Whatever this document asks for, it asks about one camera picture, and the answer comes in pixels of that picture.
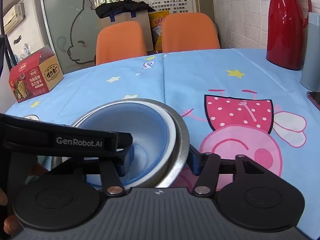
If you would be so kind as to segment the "person's left hand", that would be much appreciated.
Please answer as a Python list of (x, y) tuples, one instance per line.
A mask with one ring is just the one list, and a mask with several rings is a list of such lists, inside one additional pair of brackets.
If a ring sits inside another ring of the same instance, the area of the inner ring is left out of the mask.
[[(29, 176), (40, 177), (44, 173), (48, 172), (48, 170), (43, 167), (39, 163), (35, 163), (31, 165), (27, 174)], [(1, 207), (8, 205), (8, 198), (3, 189), (1, 189)], [(5, 236), (14, 236), (18, 234), (22, 230), (22, 226), (19, 223), (17, 217), (15, 215), (7, 215), (5, 219), (3, 219), (5, 213), (1, 211), (1, 232), (3, 231)]]

